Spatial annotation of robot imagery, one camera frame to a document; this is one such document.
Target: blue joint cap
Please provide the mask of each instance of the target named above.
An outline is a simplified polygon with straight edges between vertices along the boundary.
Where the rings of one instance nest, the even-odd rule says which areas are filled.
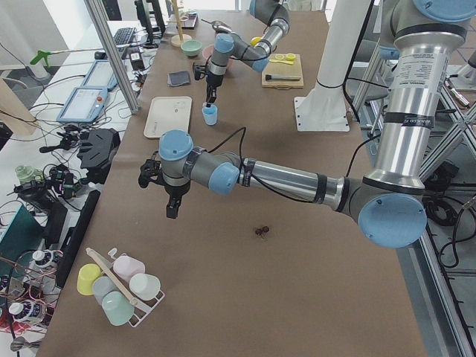
[[[256,0],[250,2],[250,14],[254,17],[254,9],[256,8]]]
[[[193,141],[183,130],[170,130],[161,136],[158,154],[165,161],[181,160],[190,154]]]
[[[415,242],[425,231],[426,221],[422,203],[403,193],[378,196],[358,215],[362,233],[387,248],[401,248]]]
[[[461,22],[476,15],[475,0],[414,0],[424,16],[438,22]]]
[[[263,58],[262,60],[260,59],[259,61],[254,61],[253,63],[253,69],[256,72],[263,72],[268,65],[269,59],[268,58]]]
[[[228,33],[219,33],[215,39],[215,49],[222,54],[227,54],[233,50],[235,42],[232,35]]]
[[[239,169],[231,162],[220,164],[211,174],[208,188],[220,195],[227,196],[239,177]]]
[[[384,60],[397,60],[400,57],[400,51],[394,47],[379,46],[379,53]]]

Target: mint green cup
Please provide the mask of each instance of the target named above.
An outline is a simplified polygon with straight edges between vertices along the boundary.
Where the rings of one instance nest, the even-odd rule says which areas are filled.
[[[109,322],[114,326],[124,325],[134,315],[134,306],[120,292],[108,293],[101,306]]]

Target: white bottle cap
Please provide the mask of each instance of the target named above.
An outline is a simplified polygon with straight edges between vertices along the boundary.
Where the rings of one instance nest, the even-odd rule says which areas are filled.
[[[45,259],[45,252],[44,251],[35,251],[33,253],[33,260],[39,262],[40,260]]]
[[[20,312],[23,311],[23,304],[22,303],[12,303],[8,308],[8,312],[11,315],[18,315]]]

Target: pink bowl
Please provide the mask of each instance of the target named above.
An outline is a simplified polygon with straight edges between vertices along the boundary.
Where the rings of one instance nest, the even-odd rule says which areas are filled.
[[[202,50],[202,56],[203,56],[203,58],[207,59],[209,56],[211,56],[211,54],[213,53],[213,46],[214,46],[214,45],[209,45],[209,46],[205,47],[205,48]],[[231,63],[233,63],[233,60],[232,60],[232,59],[229,59],[229,60],[228,60],[228,64],[226,65],[226,68],[227,68],[227,69],[230,68]]]

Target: wooden cutting board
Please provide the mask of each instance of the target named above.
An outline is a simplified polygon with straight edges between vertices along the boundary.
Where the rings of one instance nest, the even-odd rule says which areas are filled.
[[[275,60],[277,54],[272,54],[269,59]],[[267,74],[284,75],[284,76],[300,76],[300,80],[265,80]],[[293,65],[285,65],[283,63],[270,62],[261,74],[261,86],[263,88],[304,88],[303,69],[300,65],[300,55],[296,54],[296,59]]]

